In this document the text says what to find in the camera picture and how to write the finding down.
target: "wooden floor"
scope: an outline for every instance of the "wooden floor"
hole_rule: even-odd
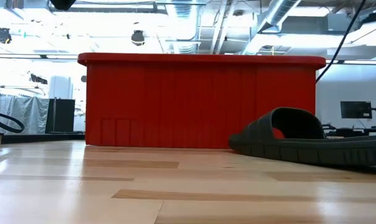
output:
[[[2,145],[0,223],[376,223],[368,172],[226,149]]]

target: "red plastic crate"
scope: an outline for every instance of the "red plastic crate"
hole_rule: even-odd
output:
[[[315,112],[321,57],[80,54],[86,143],[227,148],[232,133],[279,106]]]

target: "gray curtain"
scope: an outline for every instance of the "gray curtain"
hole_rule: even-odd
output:
[[[0,113],[12,116],[25,125],[19,134],[45,134],[49,99],[37,97],[0,97]],[[19,129],[13,121],[0,117],[0,122]],[[0,128],[0,133],[14,134]]]

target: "computer monitor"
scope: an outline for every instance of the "computer monitor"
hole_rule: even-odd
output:
[[[341,117],[372,119],[372,104],[369,101],[342,101]]]

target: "black slide sandal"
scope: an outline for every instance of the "black slide sandal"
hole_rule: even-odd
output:
[[[277,139],[273,129],[281,131]],[[318,165],[376,166],[376,136],[326,139],[310,112],[277,108],[229,138],[229,147],[254,157]]]

